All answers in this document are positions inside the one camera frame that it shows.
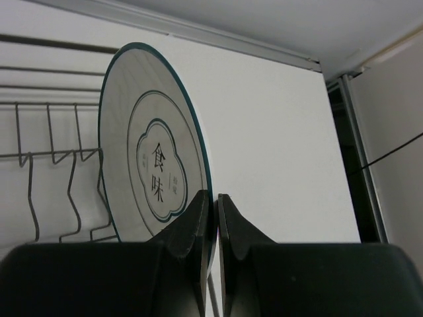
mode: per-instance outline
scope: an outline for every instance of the white wall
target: white wall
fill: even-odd
[[[201,117],[215,195],[229,193],[248,220],[280,242],[359,241],[321,74],[30,3],[2,6],[1,33],[152,45],[180,75]],[[17,65],[48,56],[56,67],[90,71],[105,71],[110,61],[16,47],[0,56]],[[220,298],[218,263],[213,273]]]
[[[352,80],[354,106],[368,161],[423,132],[423,36]],[[371,167],[389,241],[423,275],[423,140]]]

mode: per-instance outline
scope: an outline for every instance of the wire rack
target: wire rack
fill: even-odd
[[[26,48],[38,46],[40,48],[46,48],[47,50],[71,50],[73,52],[100,54],[103,59],[111,59],[111,54],[117,51],[117,49],[114,48],[24,38],[4,34],[0,34],[0,44],[6,45],[7,49],[15,48],[18,52],[23,46]],[[61,203],[63,206],[69,206],[69,204],[71,206],[71,216],[74,219],[72,220],[73,228],[72,230],[67,229],[63,232],[55,233],[54,236],[49,236],[47,241],[56,241],[59,243],[73,241],[70,239],[73,236],[79,236],[77,239],[78,241],[86,240],[87,242],[116,240],[117,234],[115,228],[112,226],[110,209],[108,208],[102,193],[102,150],[98,147],[84,146],[83,138],[87,133],[84,133],[81,127],[81,116],[87,112],[92,114],[98,112],[98,95],[100,89],[99,87],[92,87],[91,84],[81,85],[78,83],[91,83],[91,81],[95,81],[98,86],[98,83],[101,82],[104,77],[104,73],[97,71],[58,69],[53,67],[37,68],[21,67],[19,65],[0,65],[0,75],[1,74],[4,74],[4,76],[1,77],[3,82],[0,83],[0,118],[1,116],[6,116],[6,114],[9,115],[8,118],[3,117],[5,121],[8,121],[9,129],[6,130],[6,133],[1,133],[1,139],[3,141],[6,140],[8,143],[14,143],[13,147],[15,147],[15,151],[11,151],[11,147],[8,147],[8,152],[0,153],[0,168],[2,167],[1,164],[4,164],[4,162],[7,161],[9,163],[15,162],[20,171],[27,171],[25,186],[26,197],[17,197],[16,199],[17,201],[27,201],[29,210],[28,216],[33,224],[34,236],[32,239],[26,241],[22,241],[22,239],[11,241],[12,239],[10,239],[10,237],[1,235],[0,239],[7,240],[8,243],[2,243],[2,241],[0,241],[0,248],[10,248],[21,243],[33,243],[46,240],[42,234],[42,227],[45,227],[45,224],[42,223],[42,221],[48,221],[49,218],[40,218],[40,210],[37,210],[37,207],[34,204],[34,192],[40,192],[43,190],[43,188],[36,189],[36,186],[48,188],[49,186],[47,183],[49,180],[46,180],[45,184],[39,184],[39,182],[37,184],[34,183],[34,174],[36,174],[38,166],[36,162],[38,162],[38,160],[48,160],[49,169],[53,170],[53,172],[58,171],[55,170],[55,168],[60,169],[62,167],[66,169],[66,166],[70,165],[70,172],[68,176],[61,173],[60,176],[57,177],[61,178],[63,184],[67,184],[63,189],[66,191],[66,195],[63,195],[63,197],[66,197],[67,201],[62,200]],[[28,83],[28,81],[19,82],[19,78],[27,79],[31,76],[34,80],[30,83]],[[37,82],[34,82],[36,81],[36,78],[38,78],[37,76],[39,78],[51,79],[50,85],[45,85],[45,83],[41,83],[40,85]],[[65,78],[64,82],[71,81],[72,83],[77,83],[77,85],[55,85],[55,76],[59,76],[61,79]],[[84,98],[81,98],[81,95],[84,94],[88,94],[89,97],[85,96]],[[32,120],[30,113],[35,110],[36,116],[34,116],[34,120],[36,117],[42,117],[43,121],[40,122],[40,120],[38,120],[39,122],[34,126],[36,126],[37,129],[48,131],[47,136],[44,136],[46,138],[48,148],[46,149],[45,147],[41,147],[35,151],[28,151],[28,147],[23,144],[25,133],[22,133],[23,128],[28,130],[28,127],[26,126],[28,124],[22,122],[22,116],[25,117],[26,122],[30,122]],[[14,113],[14,123],[11,122],[11,112]],[[63,143],[58,143],[59,137],[56,134],[64,136],[64,139],[71,139],[70,135],[75,134],[75,131],[69,130],[69,125],[63,126],[62,128],[60,126],[58,127],[57,124],[54,125],[53,114],[56,115],[59,112],[65,114],[67,119],[70,118],[70,114],[73,116],[72,127],[76,130],[76,147],[63,148]],[[92,127],[94,125],[96,125],[96,122],[91,120],[89,126]],[[84,219],[86,217],[81,215],[81,208],[78,207],[78,204],[75,202],[75,194],[73,193],[75,187],[78,187],[79,191],[86,191],[85,189],[79,188],[79,186],[81,186],[80,184],[75,183],[75,171],[78,170],[78,168],[83,168],[84,164],[91,164],[90,166],[97,166],[98,168],[95,173],[95,182],[88,182],[88,186],[95,184],[95,193],[98,196],[97,198],[100,201],[102,209],[102,216],[98,217],[98,221],[96,223],[92,221],[88,221],[87,224],[84,223]],[[11,177],[2,176],[2,186],[4,189],[10,188],[9,183],[13,182],[10,178]],[[6,212],[7,208],[7,206],[1,206],[3,212]]]

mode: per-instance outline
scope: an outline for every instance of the cloud-shaped emblem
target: cloud-shaped emblem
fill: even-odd
[[[166,223],[186,207],[188,186],[169,126],[154,119],[137,143],[137,169],[154,217]]]

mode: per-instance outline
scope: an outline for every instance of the plate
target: plate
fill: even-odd
[[[212,180],[194,107],[178,75],[154,48],[124,46],[104,78],[98,145],[105,198],[119,241],[162,231]]]

